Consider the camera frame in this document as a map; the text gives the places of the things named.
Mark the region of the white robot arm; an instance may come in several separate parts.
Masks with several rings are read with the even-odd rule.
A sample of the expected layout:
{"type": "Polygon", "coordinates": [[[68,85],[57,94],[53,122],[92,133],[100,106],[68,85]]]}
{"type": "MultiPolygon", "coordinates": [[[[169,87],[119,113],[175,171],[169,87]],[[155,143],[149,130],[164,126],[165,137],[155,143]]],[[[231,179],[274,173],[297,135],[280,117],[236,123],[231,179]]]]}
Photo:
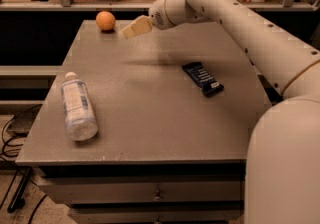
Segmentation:
{"type": "Polygon", "coordinates": [[[280,97],[253,129],[244,224],[320,224],[320,54],[237,0],[157,0],[127,38],[212,20],[280,97]]]}

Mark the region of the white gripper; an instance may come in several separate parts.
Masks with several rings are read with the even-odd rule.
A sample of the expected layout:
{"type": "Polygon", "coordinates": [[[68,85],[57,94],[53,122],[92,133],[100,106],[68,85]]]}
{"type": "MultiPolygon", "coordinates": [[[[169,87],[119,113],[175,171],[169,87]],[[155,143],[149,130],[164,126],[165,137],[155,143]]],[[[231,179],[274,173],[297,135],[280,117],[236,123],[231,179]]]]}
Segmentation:
{"type": "Polygon", "coordinates": [[[152,30],[153,26],[160,30],[175,27],[169,16],[169,3],[170,0],[156,0],[149,8],[149,17],[141,15],[136,18],[131,25],[121,30],[122,36],[129,39],[136,35],[148,33],[152,30]]]}

